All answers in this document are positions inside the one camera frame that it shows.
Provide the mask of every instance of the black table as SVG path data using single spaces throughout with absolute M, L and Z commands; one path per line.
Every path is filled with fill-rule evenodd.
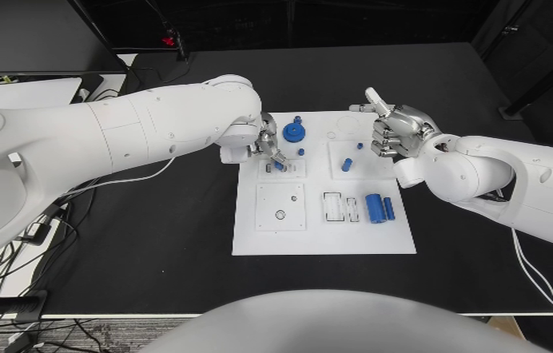
M 173 54 L 141 54 L 134 66 L 166 78 L 185 70 Z M 141 89 L 163 85 L 150 70 L 137 72 Z M 225 73 L 251 80 L 265 112 L 346 110 L 372 86 L 385 101 L 427 112 L 445 133 L 533 141 L 527 126 L 496 113 L 508 101 L 466 43 L 205 52 L 172 84 Z M 108 179 L 150 175 L 164 163 Z M 306 288 L 384 293 L 463 314 L 551 311 L 521 272 L 509 229 L 437 200 L 424 184 L 401 190 L 416 255 L 231 256 L 237 175 L 213 145 L 179 157 L 156 178 L 98 188 L 81 240 L 42 283 L 45 315 L 203 313 Z M 73 221 L 88 195 L 76 199 Z M 553 277 L 553 244 L 520 238 Z

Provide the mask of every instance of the white cable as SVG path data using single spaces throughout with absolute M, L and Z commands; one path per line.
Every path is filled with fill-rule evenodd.
M 98 188 L 101 187 L 102 185 L 108 185 L 108 184 L 118 184 L 118 183 L 130 183 L 131 181 L 141 181 L 141 180 L 147 180 L 147 179 L 151 179 L 153 177 L 156 177 L 166 169 L 167 167 L 170 166 L 170 163 L 173 162 L 175 158 L 172 158 L 169 160 L 169 163 L 164 165 L 164 167 L 150 176 L 147 177 L 138 177 L 136 179 L 127 179 L 127 180 L 114 180 L 114 181 L 107 181 L 105 183 L 101 183 L 101 184 L 95 184 L 95 185 L 89 185 L 88 187 L 84 187 L 81 189 L 75 189 L 73 191 L 69 191 L 69 192 L 65 192 L 59 197 L 63 197 L 63 196 L 69 196 L 72 195 L 73 193 L 79 193 L 79 192 L 84 192 L 86 191 L 88 189 L 91 188 Z
M 538 291 L 541 292 L 541 294 L 544 295 L 544 298 L 547 299 L 547 301 L 553 304 L 553 299 L 547 296 L 547 294 L 544 293 L 544 290 L 541 289 L 541 287 L 538 286 L 538 283 L 535 283 L 535 280 L 533 279 L 533 277 L 530 276 L 530 273 L 527 272 L 527 267 L 524 266 L 524 263 L 521 262 L 521 256 L 524 258 L 524 261 L 527 262 L 527 259 L 524 257 L 524 255 L 521 254 L 521 245 L 520 245 L 520 242 L 518 242 L 518 237 L 515 235 L 515 229 L 512 228 L 511 229 L 512 231 L 512 244 L 515 245 L 515 257 L 518 259 L 518 263 L 521 265 L 521 270 L 524 271 L 524 273 L 527 274 L 527 278 L 530 279 L 530 281 L 533 282 L 533 285 L 535 286 L 535 288 L 538 289 Z M 538 272 L 538 270 L 535 269 L 535 267 L 527 262 L 527 264 L 530 265 L 530 267 L 533 268 L 533 270 L 535 271 L 535 273 L 538 273 L 538 276 L 541 277 L 541 279 L 544 280 L 548 288 L 550 288 L 550 282 L 544 279 L 544 276 L 541 275 L 541 273 Z

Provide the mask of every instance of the robotic hand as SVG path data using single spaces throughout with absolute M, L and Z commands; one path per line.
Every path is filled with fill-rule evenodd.
M 0 110 L 0 245 L 84 181 L 212 143 L 224 163 L 265 153 L 286 165 L 276 134 L 251 83 L 235 75 L 85 104 Z
M 371 104 L 352 105 L 349 110 L 380 116 L 371 149 L 380 157 L 406 157 L 394 163 L 400 186 L 426 181 L 442 200 L 553 242 L 553 148 L 443 134 L 419 110 L 387 105 L 372 88 L 365 94 Z M 501 189 L 514 176 L 508 201 L 479 197 Z

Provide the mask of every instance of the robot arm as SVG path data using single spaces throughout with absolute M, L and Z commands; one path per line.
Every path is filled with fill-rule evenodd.
M 244 162 L 250 149 L 286 162 L 260 111 L 251 83 L 235 75 L 86 104 L 0 110 L 0 244 L 84 181 L 212 143 L 224 163 Z
M 406 157 L 394 163 L 400 186 L 426 181 L 442 200 L 553 242 L 553 148 L 443 134 L 424 113 L 387 105 L 372 88 L 365 93 L 371 104 L 351 110 L 380 115 L 372 151 L 381 157 Z M 501 189 L 514 176 L 509 200 L 483 200 L 479 196 Z

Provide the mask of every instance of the blue cylinder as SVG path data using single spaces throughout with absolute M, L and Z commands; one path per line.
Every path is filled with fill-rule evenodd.
M 345 159 L 345 160 L 343 160 L 343 165 L 342 165 L 342 171 L 343 171 L 343 172 L 348 172 L 348 171 L 349 171 L 351 164 L 354 164 L 354 160 L 352 160 L 352 159 Z
M 395 215 L 394 215 L 394 208 L 391 207 L 391 198 L 390 197 L 384 198 L 384 207 L 385 207 L 385 215 L 388 216 L 388 220 L 394 220 Z
M 304 138 L 304 128 L 302 125 L 302 118 L 296 116 L 293 118 L 293 123 L 287 124 L 281 130 L 281 135 L 284 140 L 290 143 L 297 143 Z
M 368 217 L 371 218 L 372 224 L 380 224 L 385 222 L 384 206 L 382 199 L 380 194 L 372 194 L 365 196 Z

